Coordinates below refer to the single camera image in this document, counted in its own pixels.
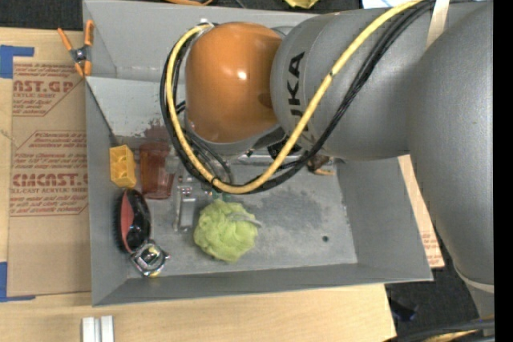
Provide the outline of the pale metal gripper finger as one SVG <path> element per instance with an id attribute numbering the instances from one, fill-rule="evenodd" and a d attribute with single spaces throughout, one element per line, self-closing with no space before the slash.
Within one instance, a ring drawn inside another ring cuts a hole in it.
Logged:
<path id="1" fill-rule="evenodd" d="M 175 217 L 173 229 L 175 231 L 188 230 L 194 224 L 197 205 L 197 197 L 194 195 L 192 187 L 178 186 L 174 194 L 174 204 Z"/>

